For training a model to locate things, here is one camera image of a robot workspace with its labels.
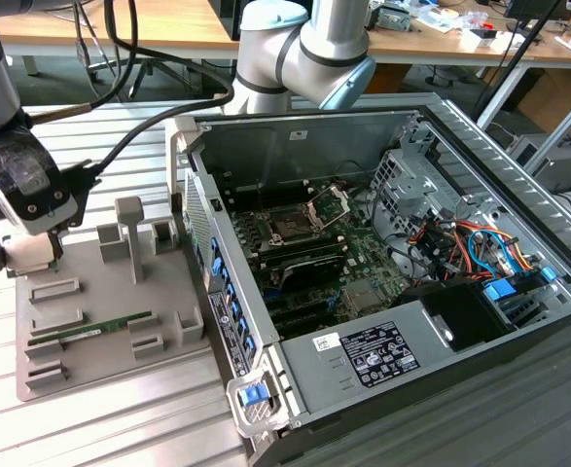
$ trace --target vent grille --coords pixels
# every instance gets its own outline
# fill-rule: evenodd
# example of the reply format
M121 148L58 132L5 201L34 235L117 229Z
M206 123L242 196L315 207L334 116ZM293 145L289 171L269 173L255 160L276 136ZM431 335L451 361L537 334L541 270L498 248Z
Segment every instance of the vent grille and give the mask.
M211 231L209 221L200 202L200 195L196 189L195 177L189 176L186 181L186 212L192 224L193 235L198 242L198 249L205 261L211 254Z

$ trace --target warning label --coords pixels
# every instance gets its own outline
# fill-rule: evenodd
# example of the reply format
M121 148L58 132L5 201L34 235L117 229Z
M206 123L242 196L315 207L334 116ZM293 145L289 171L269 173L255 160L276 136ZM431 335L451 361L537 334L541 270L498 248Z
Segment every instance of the warning label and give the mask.
M341 345L367 387L419 368L393 321L341 338Z

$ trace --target black cable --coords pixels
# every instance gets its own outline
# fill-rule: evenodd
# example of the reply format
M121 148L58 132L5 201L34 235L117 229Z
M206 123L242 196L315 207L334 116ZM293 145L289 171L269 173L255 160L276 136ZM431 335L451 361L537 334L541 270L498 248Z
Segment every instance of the black cable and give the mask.
M536 38L538 37L538 34L540 34L540 31L542 31L542 28L545 27L545 24L547 23L549 18L553 15L553 12L557 9L557 7L559 6L559 4L561 2L562 2L562 0L553 0L551 3L551 6L547 10L547 12L538 19L538 22L536 23L536 25L531 29L531 31L529 31L529 34L527 35L526 39L523 41L523 43L520 45L520 47L518 47L517 52L512 57L512 60L510 60L510 63L508 63L508 66L506 67L504 74L501 76L499 81L497 81L497 83L495 83L493 85L491 92L488 94L488 98L483 100L482 103L477 105L476 108L474 109L473 113L471 114L471 117L474 121L477 121L480 118L483 111L485 110L485 108L490 103L490 100L492 99L492 97L506 83L506 81L508 80L508 77L510 76L510 73L512 73L514 71L514 69L517 67L518 63L520 62L522 57L527 52L527 49L529 49L529 46L531 46L531 44L534 42L534 40L536 40Z
M82 51L84 53L84 69L87 72L87 78L89 80L90 90L92 90L92 93L95 96L101 97L101 94L99 93L97 88L94 86L94 83L92 82L92 79L90 78L90 75L89 75L89 66L90 66L89 49L87 48L86 43L84 42L84 37L82 36L82 27L80 26L80 12L78 11L78 3L77 2L73 4L73 22L75 24L76 39L77 39L77 41L78 41L78 43L79 43L79 45L82 48Z
M207 61L205 59L203 59L203 62L207 63L209 66L213 66L214 68L221 68L223 70L233 70L235 68L235 65L217 65L216 63L212 63L211 61Z
M110 70L110 73L112 73L112 76L114 76L116 79L117 74L115 73L114 68L110 64L110 60L108 59L108 55L106 55L105 51L101 47L101 44L99 43L99 38L97 37L97 33L95 32L94 27L92 27L92 23L90 22L89 16L87 15L87 11L84 9L84 6L81 3L76 3L75 5L77 6L78 10L80 11L79 15L82 15L82 18L84 18L84 22L87 25L87 29L89 30L90 37L92 37L92 41L94 42L95 46L99 50L99 53L101 54L101 57L103 58L103 61L105 62L107 68ZM79 23L79 15L78 15L77 28L80 30L80 36L82 36L82 30L80 28L80 23Z
M339 163L339 165L337 166L337 168L335 168L335 170L333 170L333 175L331 176L331 178L336 177L337 172L339 172L342 168L344 168L349 163L351 163L352 165L356 165L358 168L360 168L361 171L369 177L370 183L372 183L374 181L374 177L372 175L370 175L370 172L373 171L374 169L373 168L372 169L366 169L365 167L363 167L363 165L361 165L360 163L358 163L354 159L347 159L345 161L341 161Z
M63 12L65 10L71 10L73 8L73 5L75 5L76 3L79 3L80 5L88 5L89 3L94 2L94 0L82 0L81 2L74 2L74 3L70 3L68 5L64 5L61 7L55 7L55 8L46 8L45 10L43 10L44 12Z
M490 78L489 83L491 86L493 86L493 82L494 82L495 78L497 77L497 73L499 73L499 71L503 68L503 62L506 61L506 57L508 56L508 53L510 52L510 49L512 48L512 43L515 41L515 36L517 35L517 32L518 32L518 24L519 24L519 21L517 21L517 25L515 26L515 30L512 31L512 37L510 38L510 44L508 44L508 48L504 52L503 56L501 57L501 61L499 62L499 65L497 66L497 69L495 70L495 72L492 74L492 77ZM478 100L476 100L476 105L473 106L473 120L474 121L476 121L480 117L480 116L476 116L476 111L479 108L480 101L485 96L487 91L488 91L488 85L483 87L483 90L482 90L482 92L480 92L480 96L478 97Z
M93 102L88 102L85 104L79 104L72 107L66 107L63 109L46 112L44 114L39 114L30 117L30 122L33 126L40 124L47 124L49 122L55 122L56 120L66 119L67 117L73 117L76 115L82 115L90 112L97 107L112 100L120 90L123 89L125 83L131 75L131 69L136 59L136 49L138 47L138 13L136 11L135 0L127 0L129 5L129 20L131 24L131 45L127 45L129 49L129 58L127 59L127 65L125 66L125 72L119 79L115 82L108 92L106 92L101 97L97 98ZM106 31L108 36L111 38L117 36L117 25L115 21L114 14L114 0L104 0L104 16L106 22Z
M129 0L129 3L135 11L135 0ZM164 54L161 52L152 51L150 49L138 47L137 44L133 43L133 41L132 41L132 44L130 45L127 42L121 40L117 36L117 30L116 30L116 27L114 24L114 18L108 18L108 15L106 15L106 25L108 25L107 24L108 22L110 22L110 27L108 27L108 36L110 37L110 40L112 40L112 42L115 45L119 46L121 49L125 49L125 50L129 51L129 53L133 54L134 56L136 54L142 54L145 56L150 56L151 58L158 58L160 60L172 61L173 63L178 63L181 65L184 65L184 66L191 68L191 69L193 69L199 73L202 73L203 75L208 76L209 78L211 78L215 82L219 83L220 85L222 85L227 90L227 93L222 97L218 97L218 98L215 98L212 100L202 101L202 102L193 102L190 104L184 104L184 105L180 105L177 107L173 107L172 109L168 109L164 112L161 112L161 113L151 117L150 119L147 119L146 121L144 121L140 125L133 128L128 134L126 134L123 137L123 139L114 148L112 148L112 151L110 151L110 153L103 159L103 161L101 161L100 163L98 163L96 165L96 167L94 169L95 176L98 176L101 172L103 172L103 170L105 170L106 167L108 165L110 165L110 163L112 163L112 161L121 153L121 151L136 136L138 136L140 133L142 133L146 129L150 128L151 126L156 125L159 122L162 122L166 119L176 117L177 115L180 115L180 114L184 114L187 112L195 112L197 110L210 109L213 107L218 107L221 105L228 104L229 102L231 102L233 100L233 96L234 96L234 90L233 90L232 84L228 80L226 80L222 76L220 76L218 73L216 73L215 71L213 71L213 70L211 70L211 69L209 69L203 65L200 65L198 63L194 63L193 61L188 60L186 58L180 58L180 57L175 56L175 55Z

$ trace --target blue latch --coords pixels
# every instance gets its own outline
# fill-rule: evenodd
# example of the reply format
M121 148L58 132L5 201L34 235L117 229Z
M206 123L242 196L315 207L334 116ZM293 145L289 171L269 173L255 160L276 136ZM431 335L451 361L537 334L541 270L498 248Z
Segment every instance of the blue latch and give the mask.
M248 336L245 342L246 342L246 351L248 352L250 358L253 358L255 356L255 341L253 341L253 338Z
M544 268L542 268L542 270L540 271L540 273L545 277L545 279L547 279L549 282L553 282L554 280L557 279L557 274L555 273L555 271L553 270L553 268L551 268L550 266L545 266Z
M223 270L223 259L219 256L218 258L216 258L214 260L214 264L211 267L211 275L213 275L214 277L217 275L220 275L220 273Z
M499 279L495 280L494 282L490 282L486 288L486 293L488 297L492 299L494 302L497 302L501 299L505 299L506 297L513 295L517 292L508 279Z
M265 384L248 386L239 391L242 406L248 407L269 399L268 387Z
M244 336L246 333L248 333L248 324L246 324L246 320L244 318L239 320L239 334Z
M233 300L231 308L233 310L233 319L237 321L239 319L240 314L242 313L242 308L239 305L239 302L237 300Z

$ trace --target desk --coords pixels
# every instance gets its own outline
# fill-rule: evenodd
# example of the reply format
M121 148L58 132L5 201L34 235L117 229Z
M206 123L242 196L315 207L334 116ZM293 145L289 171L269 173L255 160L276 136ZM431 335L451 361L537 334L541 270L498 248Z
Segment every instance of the desk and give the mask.
M119 35L128 39L126 2L116 3ZM238 43L232 41L207 0L137 0L140 44L186 58L236 58ZM90 17L100 36L104 32L103 7L94 6ZM458 12L486 11L498 29L505 30L504 18L489 7L467 0ZM460 48L458 31L442 34L416 21L417 32L375 30L370 33L370 54L378 63L410 63L459 66L497 66L501 54L490 49L466 52ZM543 42L532 46L522 63L486 108L478 121L487 126L529 68L571 68L571 51L559 44L555 34L543 32ZM7 54L75 55L73 24L46 14L0 18L0 37ZM110 45L101 37L104 47Z

